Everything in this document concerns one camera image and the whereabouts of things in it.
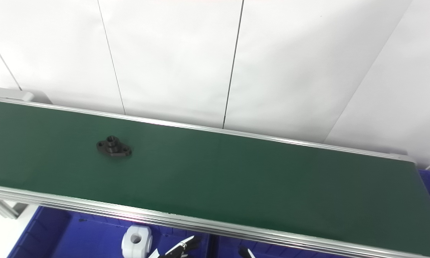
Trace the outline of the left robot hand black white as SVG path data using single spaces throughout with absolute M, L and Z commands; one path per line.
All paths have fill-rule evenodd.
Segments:
M 164 254 L 160 254 L 159 250 L 155 249 L 148 258 L 183 258 L 188 251 L 199 248 L 201 239 L 197 235 L 190 236 L 174 245 Z

